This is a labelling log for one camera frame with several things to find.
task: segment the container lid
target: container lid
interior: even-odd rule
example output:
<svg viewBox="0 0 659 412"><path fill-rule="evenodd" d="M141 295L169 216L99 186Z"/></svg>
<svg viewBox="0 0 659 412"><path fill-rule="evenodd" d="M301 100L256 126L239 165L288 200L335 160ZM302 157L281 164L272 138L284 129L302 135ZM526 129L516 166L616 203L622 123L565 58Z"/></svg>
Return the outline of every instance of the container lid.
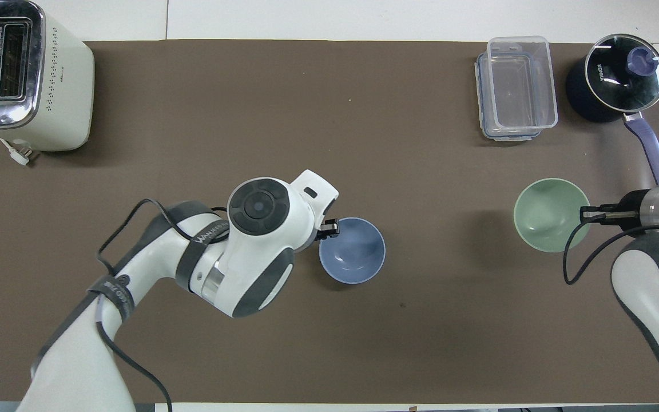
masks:
<svg viewBox="0 0 659 412"><path fill-rule="evenodd" d="M629 34L612 34L596 42L586 57L586 83L605 105L639 112L659 100L659 53Z"/></svg>
<svg viewBox="0 0 659 412"><path fill-rule="evenodd" d="M494 119L492 108L491 82L487 75L487 54L479 55L474 64L477 81L477 99L479 109L479 128L487 138L495 141L525 141L541 134L541 128L510 128L500 126Z"/></svg>

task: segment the lid knob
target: lid knob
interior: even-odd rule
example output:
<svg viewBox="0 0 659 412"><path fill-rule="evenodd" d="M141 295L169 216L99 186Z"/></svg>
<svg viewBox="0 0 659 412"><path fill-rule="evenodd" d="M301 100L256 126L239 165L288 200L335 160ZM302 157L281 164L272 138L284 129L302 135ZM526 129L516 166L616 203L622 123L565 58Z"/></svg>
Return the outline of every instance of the lid knob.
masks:
<svg viewBox="0 0 659 412"><path fill-rule="evenodd" d="M659 66L659 57L643 45L630 50L627 55L627 71L637 76L651 76Z"/></svg>

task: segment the blue bowl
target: blue bowl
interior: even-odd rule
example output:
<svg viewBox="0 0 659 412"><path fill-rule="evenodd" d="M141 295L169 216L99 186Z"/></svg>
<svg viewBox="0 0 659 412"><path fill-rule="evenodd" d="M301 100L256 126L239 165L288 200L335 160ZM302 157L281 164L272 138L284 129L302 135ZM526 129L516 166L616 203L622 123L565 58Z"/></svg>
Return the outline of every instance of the blue bowl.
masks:
<svg viewBox="0 0 659 412"><path fill-rule="evenodd" d="M385 261L385 240L371 222L361 218L339 221L340 235L319 242L319 261L335 280L358 284L375 276Z"/></svg>

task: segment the pot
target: pot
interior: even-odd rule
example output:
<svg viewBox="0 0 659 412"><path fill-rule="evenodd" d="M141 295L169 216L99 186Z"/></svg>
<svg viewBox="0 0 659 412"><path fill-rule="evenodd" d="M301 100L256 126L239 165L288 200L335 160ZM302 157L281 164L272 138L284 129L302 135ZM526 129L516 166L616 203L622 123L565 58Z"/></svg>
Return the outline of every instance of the pot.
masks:
<svg viewBox="0 0 659 412"><path fill-rule="evenodd" d="M622 119L642 143L659 185L659 141L642 110L659 101L659 53L630 34L611 34L594 44L566 78L571 106L590 122Z"/></svg>

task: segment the green bowl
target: green bowl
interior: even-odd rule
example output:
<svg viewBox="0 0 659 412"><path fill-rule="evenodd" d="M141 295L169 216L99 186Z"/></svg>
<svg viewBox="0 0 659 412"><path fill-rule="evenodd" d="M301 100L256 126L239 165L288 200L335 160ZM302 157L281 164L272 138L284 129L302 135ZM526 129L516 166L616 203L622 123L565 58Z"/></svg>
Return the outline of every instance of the green bowl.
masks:
<svg viewBox="0 0 659 412"><path fill-rule="evenodd" d="M563 251L566 241L580 223L578 209L588 206L589 199L578 186L568 180L550 177L531 183L515 202L515 229L525 243L540 251ZM589 227L581 228L571 247L586 236Z"/></svg>

